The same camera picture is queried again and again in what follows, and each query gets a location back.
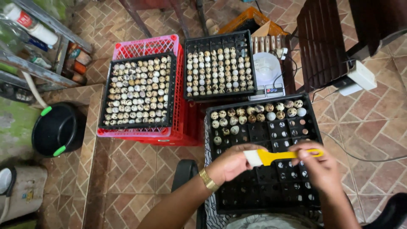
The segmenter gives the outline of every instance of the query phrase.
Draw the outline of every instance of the black chair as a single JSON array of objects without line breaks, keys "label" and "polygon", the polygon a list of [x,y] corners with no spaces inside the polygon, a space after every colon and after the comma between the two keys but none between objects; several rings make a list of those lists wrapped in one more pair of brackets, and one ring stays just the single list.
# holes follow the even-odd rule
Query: black chair
[{"label": "black chair", "polygon": [[[175,171],[174,182],[171,192],[188,182],[193,176],[198,174],[198,166],[194,160],[181,160]],[[383,212],[377,219],[363,229],[397,229],[407,218],[407,193],[397,193],[387,202]],[[197,210],[196,229],[206,228],[205,205],[202,204]]]}]

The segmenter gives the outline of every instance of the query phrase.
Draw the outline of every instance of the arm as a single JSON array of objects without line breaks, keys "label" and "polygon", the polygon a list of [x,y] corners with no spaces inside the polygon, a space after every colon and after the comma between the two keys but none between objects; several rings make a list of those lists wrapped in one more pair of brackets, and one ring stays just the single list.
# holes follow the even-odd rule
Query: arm
[{"label": "arm", "polygon": [[[207,166],[205,171],[216,185],[221,186],[225,181],[231,181],[240,173],[252,169],[243,151],[255,149],[265,148],[253,144],[233,146]],[[161,200],[137,229],[180,229],[210,195],[212,191],[198,174]]]},{"label": "arm", "polygon": [[[324,155],[312,157],[305,151],[308,149],[322,149]],[[298,158],[293,159],[292,164],[296,165],[304,161],[311,183],[318,189],[325,228],[361,229],[352,206],[342,190],[335,157],[330,155],[321,144],[312,141],[293,145],[289,150],[298,151]]]}]

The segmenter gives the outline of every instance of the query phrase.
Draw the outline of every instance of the hand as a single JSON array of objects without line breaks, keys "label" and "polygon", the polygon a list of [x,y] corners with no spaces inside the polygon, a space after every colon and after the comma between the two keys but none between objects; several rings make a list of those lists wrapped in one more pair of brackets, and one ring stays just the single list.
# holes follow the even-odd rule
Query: hand
[{"label": "hand", "polygon": [[[324,155],[312,157],[312,154],[317,154],[317,152],[309,153],[306,151],[309,149],[321,149],[324,151]],[[343,192],[336,159],[323,145],[314,141],[302,141],[291,146],[289,150],[298,152],[298,158],[292,159],[291,163],[297,165],[300,161],[304,162],[314,187],[326,194]]]},{"label": "hand", "polygon": [[243,151],[257,149],[267,150],[254,144],[232,146],[208,165],[205,171],[216,185],[221,186],[225,181],[231,181],[242,172],[253,169],[247,162]]}]

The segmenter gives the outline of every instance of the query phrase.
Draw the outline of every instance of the egg tray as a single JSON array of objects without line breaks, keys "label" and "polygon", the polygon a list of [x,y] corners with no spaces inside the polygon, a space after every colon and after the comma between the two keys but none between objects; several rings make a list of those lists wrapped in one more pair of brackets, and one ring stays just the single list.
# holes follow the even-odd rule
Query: egg tray
[{"label": "egg tray", "polygon": [[[110,86],[110,83],[112,82],[111,77],[113,75],[111,72],[113,72],[113,66],[115,64],[124,64],[126,62],[138,62],[138,61],[148,61],[148,60],[154,60],[156,57],[160,58],[161,57],[166,57],[166,56],[171,56],[171,69],[170,69],[170,80],[169,84],[170,87],[168,89],[168,103],[167,103],[167,108],[161,109],[162,111],[166,110],[167,111],[167,119],[164,122],[159,122],[159,123],[127,123],[127,124],[122,124],[122,125],[105,125],[103,121],[105,120],[105,115],[107,114],[106,108],[107,103],[110,101],[114,101],[108,98],[109,89],[112,88]],[[99,125],[98,128],[102,129],[127,129],[127,128],[154,128],[154,127],[170,127],[172,126],[173,123],[173,112],[174,112],[174,96],[175,96],[175,77],[176,77],[176,72],[177,72],[177,57],[174,55],[173,52],[167,52],[167,53],[159,53],[159,54],[153,54],[153,55],[146,55],[146,56],[141,56],[141,57],[135,57],[135,58],[129,58],[129,59],[119,59],[119,60],[113,60],[110,62],[109,65],[109,72],[107,75],[107,80],[106,80],[106,86],[105,86],[105,93],[103,95],[103,103],[102,103],[102,109],[101,109],[101,115],[99,118]]]},{"label": "egg tray", "polygon": [[[198,96],[188,97],[187,91],[186,91],[186,88],[187,88],[186,83],[187,83],[187,76],[188,76],[188,74],[187,74],[188,69],[186,68],[186,66],[187,66],[187,60],[188,60],[188,58],[187,58],[188,53],[194,53],[194,52],[199,53],[200,51],[202,51],[202,52],[209,51],[210,52],[212,50],[217,51],[219,48],[224,49],[224,48],[232,48],[232,47],[234,47],[236,49],[236,59],[238,59],[240,56],[244,58],[246,55],[248,55],[250,57],[250,68],[252,70],[251,75],[252,75],[254,89],[246,90],[246,91],[239,91],[239,92],[225,92],[222,94],[219,93],[219,94],[198,95]],[[254,62],[253,62],[253,47],[252,47],[249,30],[237,31],[237,32],[233,32],[233,33],[220,34],[220,35],[213,35],[213,36],[208,36],[208,37],[185,39],[184,53],[185,53],[185,55],[184,55],[184,57],[185,57],[184,98],[186,100],[203,101],[203,100],[210,100],[210,99],[214,99],[214,98],[226,99],[226,98],[246,97],[246,96],[252,96],[252,95],[256,94],[257,82],[256,82],[256,73],[254,70]]]},{"label": "egg tray", "polygon": [[[302,107],[307,111],[303,117],[287,117],[287,108],[285,108],[286,116],[283,119],[273,121],[266,119],[263,122],[246,122],[243,125],[238,123],[238,134],[227,136],[223,136],[222,127],[214,129],[211,126],[209,128],[209,143],[212,160],[228,148],[244,143],[264,146],[272,153],[286,152],[289,146],[300,140],[314,140],[322,143],[308,93],[212,107],[206,110],[206,116],[207,120],[211,122],[213,120],[210,114],[214,111],[225,110],[227,112],[230,108],[246,109],[248,106],[265,106],[267,103],[275,106],[278,102],[284,103],[286,100],[295,101],[298,99],[303,101]],[[232,126],[228,122],[226,127],[230,129]],[[220,145],[213,142],[216,136],[222,138]],[[216,192],[216,202],[219,214],[320,209],[318,192],[312,188],[306,168],[301,163],[292,166],[291,159],[275,160],[270,166],[255,167],[253,170],[245,171],[234,180],[222,185]]]}]

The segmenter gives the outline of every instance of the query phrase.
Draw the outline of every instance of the person's right hand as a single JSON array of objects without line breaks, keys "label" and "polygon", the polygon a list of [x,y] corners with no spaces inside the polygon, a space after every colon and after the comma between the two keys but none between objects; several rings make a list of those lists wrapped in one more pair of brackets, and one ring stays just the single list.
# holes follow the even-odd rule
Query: person's right hand
[{"label": "person's right hand", "polygon": [[[306,151],[309,149],[321,149],[324,151],[324,155],[312,157],[313,153]],[[297,165],[300,161],[304,162],[311,183],[315,188],[326,194],[335,194],[338,191],[343,192],[336,159],[323,145],[314,141],[302,141],[291,146],[289,150],[298,152],[298,158],[292,159],[291,163]]]}]

